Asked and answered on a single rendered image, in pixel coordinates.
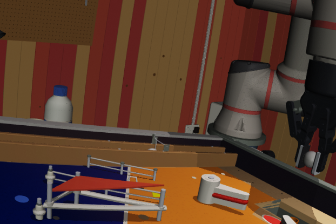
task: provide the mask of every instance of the white ball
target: white ball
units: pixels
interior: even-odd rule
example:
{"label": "white ball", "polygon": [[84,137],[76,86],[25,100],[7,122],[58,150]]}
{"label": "white ball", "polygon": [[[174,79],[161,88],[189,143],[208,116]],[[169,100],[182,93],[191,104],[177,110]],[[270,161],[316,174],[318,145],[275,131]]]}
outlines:
{"label": "white ball", "polygon": [[312,168],[315,160],[316,152],[310,151],[307,152],[304,156],[305,166]]}

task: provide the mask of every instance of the blue bottle cap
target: blue bottle cap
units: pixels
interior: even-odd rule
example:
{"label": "blue bottle cap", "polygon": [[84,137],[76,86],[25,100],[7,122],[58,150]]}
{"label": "blue bottle cap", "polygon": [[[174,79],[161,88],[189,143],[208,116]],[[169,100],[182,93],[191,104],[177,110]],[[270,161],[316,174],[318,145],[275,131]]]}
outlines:
{"label": "blue bottle cap", "polygon": [[68,93],[68,87],[63,85],[55,85],[53,87],[53,94],[59,97],[66,97]]}

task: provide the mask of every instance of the red disc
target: red disc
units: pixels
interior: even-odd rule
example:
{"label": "red disc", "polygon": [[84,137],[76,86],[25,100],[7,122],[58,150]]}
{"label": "red disc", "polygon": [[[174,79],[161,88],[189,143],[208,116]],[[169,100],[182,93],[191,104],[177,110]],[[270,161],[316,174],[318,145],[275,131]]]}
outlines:
{"label": "red disc", "polygon": [[280,224],[281,223],[281,221],[279,219],[274,218],[274,217],[269,216],[269,215],[263,215],[263,219],[270,224]]}

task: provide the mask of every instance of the red triangular sheet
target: red triangular sheet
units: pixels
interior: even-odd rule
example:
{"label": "red triangular sheet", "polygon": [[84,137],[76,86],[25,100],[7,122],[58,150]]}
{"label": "red triangular sheet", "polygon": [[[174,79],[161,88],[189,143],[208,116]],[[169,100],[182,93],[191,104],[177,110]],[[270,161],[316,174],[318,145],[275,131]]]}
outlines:
{"label": "red triangular sheet", "polygon": [[114,179],[101,179],[86,176],[76,176],[67,182],[52,189],[53,192],[72,192],[72,191],[95,191],[113,190],[139,187],[163,186],[161,184],[150,184],[133,181],[122,181]]}

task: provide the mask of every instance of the blue spot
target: blue spot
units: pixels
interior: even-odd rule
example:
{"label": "blue spot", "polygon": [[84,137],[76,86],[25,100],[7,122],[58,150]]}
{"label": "blue spot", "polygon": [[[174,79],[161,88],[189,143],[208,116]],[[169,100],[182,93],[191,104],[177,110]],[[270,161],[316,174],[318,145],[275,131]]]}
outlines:
{"label": "blue spot", "polygon": [[15,196],[15,200],[21,203],[26,203],[29,201],[29,199],[26,196],[22,195]]}

